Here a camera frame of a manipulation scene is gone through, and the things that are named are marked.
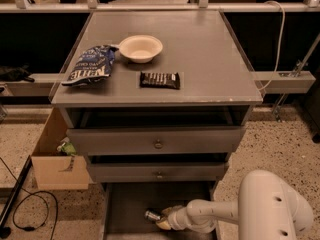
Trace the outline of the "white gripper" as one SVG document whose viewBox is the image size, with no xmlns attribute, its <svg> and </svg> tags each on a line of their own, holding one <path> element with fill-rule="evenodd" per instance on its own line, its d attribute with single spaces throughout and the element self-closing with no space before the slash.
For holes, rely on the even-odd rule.
<svg viewBox="0 0 320 240">
<path fill-rule="evenodd" d="M 172 207 L 167 207 L 161 211 L 163 216 L 167 216 L 166 218 L 162 218 L 156 222 L 156 225 L 162 230 L 185 230 L 189 225 L 189 217 L 186 212 L 186 208 L 182 205 L 176 205 Z"/>
</svg>

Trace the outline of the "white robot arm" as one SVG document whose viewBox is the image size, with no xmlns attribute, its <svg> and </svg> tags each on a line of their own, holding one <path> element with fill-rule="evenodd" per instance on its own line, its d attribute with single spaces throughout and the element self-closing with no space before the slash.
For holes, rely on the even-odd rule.
<svg viewBox="0 0 320 240">
<path fill-rule="evenodd" d="M 195 199 L 165 209 L 156 225 L 164 230 L 210 233 L 216 220 L 236 224 L 239 240 L 297 240 L 313 224 L 308 201 L 279 176 L 254 170 L 241 181 L 238 199 Z"/>
</svg>

